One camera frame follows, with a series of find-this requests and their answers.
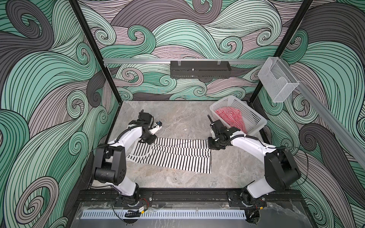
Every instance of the striped cloth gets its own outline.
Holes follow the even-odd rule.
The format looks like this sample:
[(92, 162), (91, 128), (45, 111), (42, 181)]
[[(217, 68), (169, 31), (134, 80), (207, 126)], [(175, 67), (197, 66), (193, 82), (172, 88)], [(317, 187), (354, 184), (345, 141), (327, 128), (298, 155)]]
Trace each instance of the striped cloth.
[(215, 111), (231, 127), (236, 127), (247, 134), (245, 123), (242, 119), (242, 112), (232, 107), (223, 107)]
[(199, 173), (211, 173), (207, 140), (157, 138), (152, 145), (136, 141), (127, 160)]

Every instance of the red wire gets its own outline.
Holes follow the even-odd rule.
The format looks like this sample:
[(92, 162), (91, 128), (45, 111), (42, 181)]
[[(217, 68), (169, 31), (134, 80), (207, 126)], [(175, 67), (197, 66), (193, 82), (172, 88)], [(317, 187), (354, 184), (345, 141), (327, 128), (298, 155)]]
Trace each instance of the red wire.
[(145, 202), (147, 203), (147, 207), (150, 205), (145, 198), (142, 198), (141, 200), (145, 200)]

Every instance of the laundry basket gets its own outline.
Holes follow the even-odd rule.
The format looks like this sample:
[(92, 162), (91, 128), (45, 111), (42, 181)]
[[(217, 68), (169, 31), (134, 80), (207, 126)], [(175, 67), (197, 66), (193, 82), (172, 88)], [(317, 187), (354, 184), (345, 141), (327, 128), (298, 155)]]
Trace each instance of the laundry basket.
[(237, 97), (230, 95), (220, 99), (209, 107), (209, 109), (212, 111), (213, 120), (221, 120), (222, 123), (228, 128), (230, 128), (231, 126), (229, 126), (227, 122), (219, 117), (217, 113), (215, 113), (216, 110), (223, 107), (236, 108), (242, 112), (242, 119), (245, 123), (248, 135), (253, 135), (257, 133), (267, 123), (267, 120), (260, 114), (258, 114), (255, 110), (250, 108), (247, 104), (239, 100)]

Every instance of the gray swirl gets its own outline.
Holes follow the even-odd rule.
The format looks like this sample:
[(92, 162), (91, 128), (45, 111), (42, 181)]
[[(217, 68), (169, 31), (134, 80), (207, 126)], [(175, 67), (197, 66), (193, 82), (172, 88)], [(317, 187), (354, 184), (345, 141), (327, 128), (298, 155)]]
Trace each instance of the gray swirl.
[(28, 197), (39, 188), (48, 188), (49, 190), (49, 203), (46, 210), (43, 212), (41, 217), (37, 220), (32, 228), (43, 228), (47, 223), (49, 216), (51, 215), (54, 207), (56, 206), (59, 194), (59, 188), (57, 181), (52, 177), (41, 177), (33, 181), (27, 189), (23, 192), (19, 199), (15, 209), (15, 219), (20, 224), (28, 224), (38, 217), (38, 214), (42, 210), (44, 199), (42, 196), (36, 196), (28, 204), (27, 209), (32, 211), (27, 213), (24, 211), (24, 207), (27, 203)]

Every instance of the red and white striped cloth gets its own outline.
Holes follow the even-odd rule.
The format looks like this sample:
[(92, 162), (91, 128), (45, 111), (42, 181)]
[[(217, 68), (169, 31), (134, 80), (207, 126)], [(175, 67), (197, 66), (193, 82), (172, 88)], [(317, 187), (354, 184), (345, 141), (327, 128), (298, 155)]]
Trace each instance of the red and white striped cloth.
[(242, 112), (232, 107), (223, 107), (215, 111), (229, 126), (236, 127), (247, 134), (245, 123), (242, 119)]

